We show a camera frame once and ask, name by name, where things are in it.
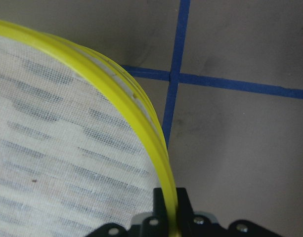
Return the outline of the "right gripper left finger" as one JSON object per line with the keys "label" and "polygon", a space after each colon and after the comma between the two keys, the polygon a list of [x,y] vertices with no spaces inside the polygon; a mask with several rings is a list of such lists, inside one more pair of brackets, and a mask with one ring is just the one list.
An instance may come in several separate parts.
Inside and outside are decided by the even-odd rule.
{"label": "right gripper left finger", "polygon": [[153,190],[153,210],[146,214],[140,225],[140,237],[168,237],[168,214],[161,188]]}

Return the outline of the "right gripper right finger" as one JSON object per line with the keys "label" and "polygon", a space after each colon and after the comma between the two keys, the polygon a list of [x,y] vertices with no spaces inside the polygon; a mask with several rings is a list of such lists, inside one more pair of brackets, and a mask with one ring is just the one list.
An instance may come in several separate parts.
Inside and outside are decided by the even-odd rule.
{"label": "right gripper right finger", "polygon": [[179,233],[182,237],[196,237],[196,229],[194,223],[194,211],[187,193],[186,188],[177,188],[177,224]]}

